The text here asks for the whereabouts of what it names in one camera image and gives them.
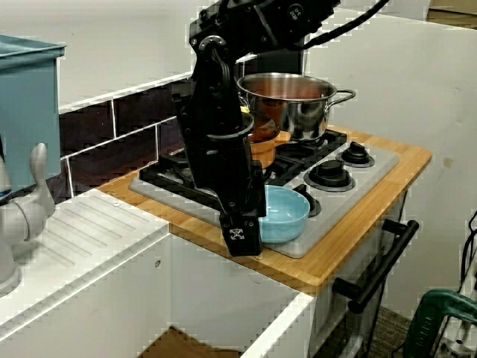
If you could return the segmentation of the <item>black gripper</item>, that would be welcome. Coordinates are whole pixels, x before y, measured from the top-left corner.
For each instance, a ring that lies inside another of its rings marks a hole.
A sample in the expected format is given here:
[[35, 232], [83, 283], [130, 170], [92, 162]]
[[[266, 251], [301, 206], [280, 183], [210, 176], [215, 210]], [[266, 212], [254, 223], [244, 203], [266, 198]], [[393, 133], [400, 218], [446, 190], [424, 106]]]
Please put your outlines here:
[[266, 216], [262, 164], [253, 160], [247, 134], [185, 133], [186, 156], [198, 189], [216, 194], [222, 236], [232, 257], [259, 256], [258, 217]]

